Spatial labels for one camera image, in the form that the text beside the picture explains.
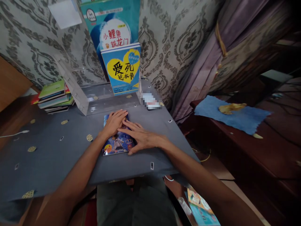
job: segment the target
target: lap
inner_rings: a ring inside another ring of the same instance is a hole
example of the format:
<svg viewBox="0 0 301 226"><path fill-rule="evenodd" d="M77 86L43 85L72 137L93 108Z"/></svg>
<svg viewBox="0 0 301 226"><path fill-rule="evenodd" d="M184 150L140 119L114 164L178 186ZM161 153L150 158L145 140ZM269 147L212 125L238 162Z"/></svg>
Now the lap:
<svg viewBox="0 0 301 226"><path fill-rule="evenodd" d="M162 178L135 178L134 191L125 181L97 187L98 226L177 225Z"/></svg>

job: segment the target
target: green book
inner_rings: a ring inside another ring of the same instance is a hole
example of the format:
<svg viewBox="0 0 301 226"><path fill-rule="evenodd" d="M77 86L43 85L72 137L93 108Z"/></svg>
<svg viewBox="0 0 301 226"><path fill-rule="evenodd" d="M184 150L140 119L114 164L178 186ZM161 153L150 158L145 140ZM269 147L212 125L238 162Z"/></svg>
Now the green book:
<svg viewBox="0 0 301 226"><path fill-rule="evenodd" d="M68 101L60 103L60 104L53 105L52 107L60 107L60 106L72 105L73 102L74 102L74 99L73 99L73 96L71 96L71 98Z"/></svg>
<svg viewBox="0 0 301 226"><path fill-rule="evenodd" d="M65 90L65 81L62 79L58 82L45 85L39 95L39 98L43 98L58 92Z"/></svg>

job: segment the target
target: white paper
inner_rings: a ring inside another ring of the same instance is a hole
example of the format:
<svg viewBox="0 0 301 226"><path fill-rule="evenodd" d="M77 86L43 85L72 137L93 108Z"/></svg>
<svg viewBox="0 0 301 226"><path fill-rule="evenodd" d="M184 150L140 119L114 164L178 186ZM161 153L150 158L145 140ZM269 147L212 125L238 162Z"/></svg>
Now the white paper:
<svg viewBox="0 0 301 226"><path fill-rule="evenodd" d="M64 0L48 6L60 29L81 24L82 20L77 6L72 0Z"/></svg>

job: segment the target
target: hand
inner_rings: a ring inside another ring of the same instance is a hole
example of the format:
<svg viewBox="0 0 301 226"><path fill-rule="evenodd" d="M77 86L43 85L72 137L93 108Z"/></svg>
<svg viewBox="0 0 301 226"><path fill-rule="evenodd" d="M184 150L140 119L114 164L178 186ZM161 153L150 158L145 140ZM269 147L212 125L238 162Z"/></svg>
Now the hand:
<svg viewBox="0 0 301 226"><path fill-rule="evenodd" d="M108 139L117 133L117 129L122 126L122 120L127 116L128 112L126 110L118 110L117 112L111 112L107 120L106 125L100 132L102 136Z"/></svg>
<svg viewBox="0 0 301 226"><path fill-rule="evenodd" d="M122 123L132 131L120 128L117 130L130 135L137 141L137 145L129 151L128 155L132 155L142 149L160 147L162 142L169 141L166 136L146 131L139 123L132 123L128 120L122 121Z"/></svg>

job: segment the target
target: blue towel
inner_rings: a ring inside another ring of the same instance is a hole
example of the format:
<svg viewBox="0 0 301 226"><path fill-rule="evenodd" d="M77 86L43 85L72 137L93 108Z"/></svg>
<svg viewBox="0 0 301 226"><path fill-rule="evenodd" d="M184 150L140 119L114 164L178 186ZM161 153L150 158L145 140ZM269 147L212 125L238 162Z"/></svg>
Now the blue towel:
<svg viewBox="0 0 301 226"><path fill-rule="evenodd" d="M208 95L196 106L194 114L221 121L249 135L256 133L259 124L271 114L262 109L246 106L239 111L232 111L232 115L225 115L219 111L221 105L229 105L229 103Z"/></svg>

